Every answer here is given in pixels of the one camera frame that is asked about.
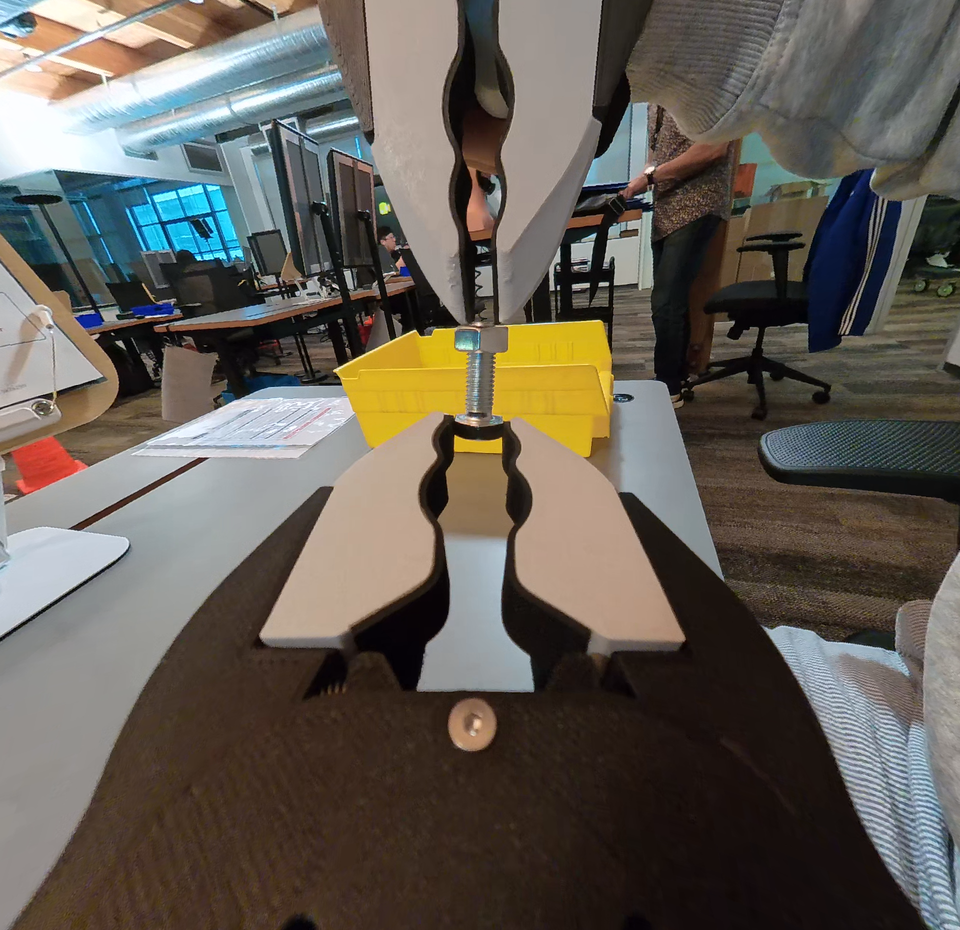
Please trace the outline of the grey cardboard sheet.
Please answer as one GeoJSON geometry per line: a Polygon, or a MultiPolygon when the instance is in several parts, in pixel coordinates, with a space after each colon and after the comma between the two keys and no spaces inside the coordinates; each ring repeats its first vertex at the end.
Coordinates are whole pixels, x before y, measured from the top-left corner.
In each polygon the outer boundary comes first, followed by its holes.
{"type": "Polygon", "coordinates": [[[183,424],[213,412],[216,363],[215,353],[174,345],[164,347],[160,388],[162,420],[183,424]]]}

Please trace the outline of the cardboard box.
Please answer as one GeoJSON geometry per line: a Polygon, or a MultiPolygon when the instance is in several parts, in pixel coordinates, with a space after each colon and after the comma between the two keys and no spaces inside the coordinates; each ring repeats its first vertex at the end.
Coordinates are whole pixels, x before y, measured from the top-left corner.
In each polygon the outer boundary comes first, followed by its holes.
{"type": "Polygon", "coordinates": [[[741,216],[730,219],[721,273],[721,286],[749,280],[772,280],[773,264],[765,252],[739,253],[738,247],[748,237],[771,232],[796,230],[804,248],[792,252],[788,263],[788,280],[800,281],[808,259],[810,243],[829,203],[826,195],[808,198],[791,197],[751,206],[741,216]]]}

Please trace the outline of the wood-edged office desk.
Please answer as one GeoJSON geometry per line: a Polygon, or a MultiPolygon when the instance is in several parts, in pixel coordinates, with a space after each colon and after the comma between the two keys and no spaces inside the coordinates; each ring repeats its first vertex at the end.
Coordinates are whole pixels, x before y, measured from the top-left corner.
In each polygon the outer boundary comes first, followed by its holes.
{"type": "Polygon", "coordinates": [[[235,333],[267,328],[275,339],[282,338],[283,325],[291,335],[299,336],[318,325],[333,324],[346,332],[348,343],[337,349],[338,364],[362,356],[366,346],[358,336],[357,305],[378,303],[386,316],[391,315],[390,300],[414,288],[409,277],[397,277],[386,282],[383,289],[360,289],[340,294],[337,298],[320,299],[316,296],[288,298],[261,303],[241,309],[218,312],[199,317],[162,322],[155,329],[165,336],[189,337],[197,345],[207,345],[217,354],[222,372],[235,398],[250,393],[248,376],[241,369],[229,344],[235,333]]]}

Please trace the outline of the orange traffic cone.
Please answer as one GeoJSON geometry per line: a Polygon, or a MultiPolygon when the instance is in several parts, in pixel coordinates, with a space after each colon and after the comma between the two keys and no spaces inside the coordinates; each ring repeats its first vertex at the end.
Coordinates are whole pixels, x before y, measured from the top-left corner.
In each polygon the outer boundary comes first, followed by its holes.
{"type": "Polygon", "coordinates": [[[16,487],[22,495],[43,490],[88,468],[54,436],[13,450],[11,457],[19,474],[16,487]]]}

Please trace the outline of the black wheeled cart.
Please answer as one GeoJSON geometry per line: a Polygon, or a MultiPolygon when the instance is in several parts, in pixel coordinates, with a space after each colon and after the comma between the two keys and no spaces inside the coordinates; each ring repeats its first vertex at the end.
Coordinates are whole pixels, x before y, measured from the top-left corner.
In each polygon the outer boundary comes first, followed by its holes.
{"type": "Polygon", "coordinates": [[[946,298],[958,288],[959,200],[932,194],[923,205],[912,241],[906,276],[909,289],[920,294],[932,288],[946,298]]]}

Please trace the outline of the blue striped jacket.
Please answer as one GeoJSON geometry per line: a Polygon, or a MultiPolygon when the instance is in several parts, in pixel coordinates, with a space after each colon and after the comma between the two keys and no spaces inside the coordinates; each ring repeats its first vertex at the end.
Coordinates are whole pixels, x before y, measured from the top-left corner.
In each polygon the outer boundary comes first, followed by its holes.
{"type": "Polygon", "coordinates": [[[810,244],[803,270],[809,353],[863,336],[882,301],[903,205],[878,194],[872,175],[864,168],[842,178],[810,244]]]}

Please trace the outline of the laminated paper sheet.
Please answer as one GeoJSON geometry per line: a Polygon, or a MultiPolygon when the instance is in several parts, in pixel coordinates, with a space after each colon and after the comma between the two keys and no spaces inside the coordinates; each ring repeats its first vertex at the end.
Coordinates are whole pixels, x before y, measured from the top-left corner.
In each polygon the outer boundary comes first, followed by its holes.
{"type": "Polygon", "coordinates": [[[134,454],[296,460],[354,418],[346,397],[245,398],[156,436],[134,454]]]}

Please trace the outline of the black floor lamp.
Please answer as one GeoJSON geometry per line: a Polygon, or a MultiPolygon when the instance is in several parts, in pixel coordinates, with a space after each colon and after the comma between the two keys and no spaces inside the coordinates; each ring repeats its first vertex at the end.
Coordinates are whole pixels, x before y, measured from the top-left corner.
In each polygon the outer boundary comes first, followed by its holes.
{"type": "Polygon", "coordinates": [[[45,221],[47,227],[49,228],[56,245],[58,246],[61,254],[63,255],[68,268],[75,276],[78,286],[85,296],[86,302],[94,314],[98,318],[102,319],[103,315],[98,306],[96,298],[91,291],[85,277],[81,273],[78,264],[76,263],[74,257],[72,256],[64,238],[61,235],[59,228],[54,222],[53,217],[48,210],[49,206],[61,204],[64,202],[64,198],[53,192],[38,192],[38,193],[20,193],[13,198],[14,202],[19,205],[35,207],[39,210],[43,220],[45,221]]]}

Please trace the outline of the black monitor on pole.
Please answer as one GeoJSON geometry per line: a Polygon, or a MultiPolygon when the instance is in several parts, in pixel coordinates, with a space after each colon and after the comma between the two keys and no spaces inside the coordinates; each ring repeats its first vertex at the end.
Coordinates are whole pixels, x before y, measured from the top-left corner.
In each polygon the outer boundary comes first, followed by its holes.
{"type": "Polygon", "coordinates": [[[320,147],[280,120],[270,122],[266,136],[294,266],[304,277],[330,275],[329,243],[314,209],[327,202],[320,147]]]}
{"type": "Polygon", "coordinates": [[[379,247],[375,168],[340,149],[327,153],[331,216],[345,269],[372,268],[379,247]]]}

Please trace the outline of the black mesh office chair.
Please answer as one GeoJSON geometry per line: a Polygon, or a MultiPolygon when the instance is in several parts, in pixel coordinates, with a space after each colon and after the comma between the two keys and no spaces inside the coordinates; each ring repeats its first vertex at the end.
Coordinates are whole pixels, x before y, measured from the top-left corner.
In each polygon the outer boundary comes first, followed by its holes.
{"type": "Polygon", "coordinates": [[[959,505],[959,424],[844,419],[762,434],[762,468],[791,485],[936,499],[959,505]]]}

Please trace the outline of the person's right hand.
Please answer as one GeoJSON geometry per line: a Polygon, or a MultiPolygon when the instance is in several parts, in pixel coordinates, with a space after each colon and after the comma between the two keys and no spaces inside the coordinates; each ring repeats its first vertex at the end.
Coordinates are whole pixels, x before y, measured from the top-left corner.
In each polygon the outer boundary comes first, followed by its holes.
{"type": "Polygon", "coordinates": [[[507,121],[491,116],[480,106],[470,108],[462,121],[462,160],[487,176],[498,173],[498,155],[507,121]]]}

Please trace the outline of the white document stand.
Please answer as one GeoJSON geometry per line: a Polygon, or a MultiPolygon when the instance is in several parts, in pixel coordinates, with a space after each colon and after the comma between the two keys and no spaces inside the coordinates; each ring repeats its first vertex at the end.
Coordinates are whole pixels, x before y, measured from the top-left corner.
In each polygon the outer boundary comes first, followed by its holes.
{"type": "Polygon", "coordinates": [[[121,561],[126,537],[65,528],[32,528],[10,534],[1,512],[1,637],[121,561]]]}

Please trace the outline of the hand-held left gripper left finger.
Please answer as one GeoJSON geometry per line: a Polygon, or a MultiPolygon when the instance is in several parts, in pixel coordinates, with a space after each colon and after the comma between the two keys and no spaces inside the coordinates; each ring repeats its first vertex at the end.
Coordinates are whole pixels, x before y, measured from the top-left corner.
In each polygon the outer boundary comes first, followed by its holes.
{"type": "Polygon", "coordinates": [[[450,614],[439,518],[453,438],[453,418],[430,412],[342,473],[261,627],[265,646],[377,653],[418,689],[450,614]]]}

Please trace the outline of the yellow plastic bin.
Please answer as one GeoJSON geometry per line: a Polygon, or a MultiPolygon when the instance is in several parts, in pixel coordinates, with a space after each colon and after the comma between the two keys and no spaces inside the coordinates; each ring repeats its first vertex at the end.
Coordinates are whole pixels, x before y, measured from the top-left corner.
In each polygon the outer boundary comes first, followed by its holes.
{"type": "MultiPolygon", "coordinates": [[[[520,417],[582,457],[610,435],[614,374],[602,321],[513,324],[497,356],[493,412],[520,417]]],[[[369,447],[431,413],[465,408],[467,355],[454,329],[399,336],[336,368],[369,447]]]]}

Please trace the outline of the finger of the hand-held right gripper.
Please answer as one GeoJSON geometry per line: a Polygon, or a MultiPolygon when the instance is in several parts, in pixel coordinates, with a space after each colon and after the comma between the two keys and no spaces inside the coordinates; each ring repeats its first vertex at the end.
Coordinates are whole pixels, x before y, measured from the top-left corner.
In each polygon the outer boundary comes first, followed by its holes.
{"type": "Polygon", "coordinates": [[[469,317],[462,155],[450,92],[465,45],[459,0],[364,0],[371,153],[414,259],[458,324],[469,317]]]}
{"type": "Polygon", "coordinates": [[[594,83],[603,0],[498,0],[511,79],[499,164],[506,185],[493,235],[498,322],[547,275],[594,160],[594,83]]]}

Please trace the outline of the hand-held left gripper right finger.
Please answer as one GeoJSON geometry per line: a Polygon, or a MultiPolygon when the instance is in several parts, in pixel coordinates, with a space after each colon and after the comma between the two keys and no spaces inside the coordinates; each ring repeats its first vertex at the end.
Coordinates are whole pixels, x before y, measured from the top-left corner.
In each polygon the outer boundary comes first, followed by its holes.
{"type": "Polygon", "coordinates": [[[535,691],[571,656],[675,653],[686,636],[615,486],[533,424],[504,425],[501,619],[535,691]]]}

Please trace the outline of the paned window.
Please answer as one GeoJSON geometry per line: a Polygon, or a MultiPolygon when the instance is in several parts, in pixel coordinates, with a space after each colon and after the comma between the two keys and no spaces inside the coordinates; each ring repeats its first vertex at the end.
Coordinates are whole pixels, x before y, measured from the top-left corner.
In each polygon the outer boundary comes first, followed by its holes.
{"type": "Polygon", "coordinates": [[[157,181],[126,188],[120,196],[143,252],[186,251],[198,261],[230,261],[240,252],[219,185],[157,181]]]}

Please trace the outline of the silver ventilation duct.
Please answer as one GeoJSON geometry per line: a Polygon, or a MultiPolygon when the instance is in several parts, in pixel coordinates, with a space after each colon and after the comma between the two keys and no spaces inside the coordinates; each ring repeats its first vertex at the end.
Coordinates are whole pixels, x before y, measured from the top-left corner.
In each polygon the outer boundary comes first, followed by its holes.
{"type": "Polygon", "coordinates": [[[90,134],[330,61],[317,6],[196,48],[51,104],[61,127],[90,134]]]}
{"type": "Polygon", "coordinates": [[[165,115],[135,120],[119,127],[116,136],[126,153],[143,156],[222,132],[257,127],[275,118],[347,98],[338,70],[307,71],[301,81],[277,77],[191,103],[165,115]]]}

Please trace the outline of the grey desk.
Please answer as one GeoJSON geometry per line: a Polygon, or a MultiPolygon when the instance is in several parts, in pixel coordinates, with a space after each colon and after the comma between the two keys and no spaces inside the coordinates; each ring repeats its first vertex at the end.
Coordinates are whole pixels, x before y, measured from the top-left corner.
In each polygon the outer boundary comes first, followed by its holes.
{"type": "MultiPolygon", "coordinates": [[[[622,382],[589,462],[657,515],[721,579],[675,412],[657,385],[622,382]]],[[[191,615],[234,568],[368,451],[350,421],[297,459],[213,458],[191,469],[129,451],[9,505],[24,531],[87,523],[122,537],[116,564],[1,645],[1,925],[10,927],[86,811],[114,742],[191,615]]],[[[510,522],[500,457],[460,454],[440,518],[451,585],[421,691],[529,692],[529,658],[500,617],[510,522]]]]}

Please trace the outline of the black utility cart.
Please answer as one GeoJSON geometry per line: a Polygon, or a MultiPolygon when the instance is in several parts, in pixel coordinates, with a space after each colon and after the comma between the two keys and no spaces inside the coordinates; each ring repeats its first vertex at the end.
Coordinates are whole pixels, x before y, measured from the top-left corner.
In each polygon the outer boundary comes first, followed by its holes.
{"type": "Polygon", "coordinates": [[[564,231],[554,265],[555,319],[598,321],[614,336],[617,263],[609,243],[615,225],[637,224],[652,211],[652,198],[619,192],[591,192],[581,199],[564,231]]]}

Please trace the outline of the steel hex bolt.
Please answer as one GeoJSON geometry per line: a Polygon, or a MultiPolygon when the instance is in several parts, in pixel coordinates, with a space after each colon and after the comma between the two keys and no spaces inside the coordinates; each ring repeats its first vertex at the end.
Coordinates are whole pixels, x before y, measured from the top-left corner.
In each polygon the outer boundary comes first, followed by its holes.
{"type": "Polygon", "coordinates": [[[468,439],[492,440],[502,430],[503,418],[494,414],[497,359],[480,350],[466,354],[464,409],[454,422],[468,439]]]}

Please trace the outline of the person's striped shirt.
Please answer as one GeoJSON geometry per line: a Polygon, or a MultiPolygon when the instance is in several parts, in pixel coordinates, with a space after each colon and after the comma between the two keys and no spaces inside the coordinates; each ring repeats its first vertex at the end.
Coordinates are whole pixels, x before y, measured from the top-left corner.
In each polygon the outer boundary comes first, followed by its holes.
{"type": "Polygon", "coordinates": [[[857,815],[928,928],[958,928],[954,841],[930,766],[923,676],[930,602],[897,612],[894,649],[767,630],[808,699],[857,815]]]}

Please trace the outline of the person's right forearm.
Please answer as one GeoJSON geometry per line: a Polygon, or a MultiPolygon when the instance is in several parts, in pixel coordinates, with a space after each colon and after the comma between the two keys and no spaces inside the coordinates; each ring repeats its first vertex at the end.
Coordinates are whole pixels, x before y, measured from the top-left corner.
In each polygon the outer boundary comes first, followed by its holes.
{"type": "Polygon", "coordinates": [[[797,177],[958,199],[959,0],[654,0],[627,76],[695,142],[754,132],[797,177]]]}

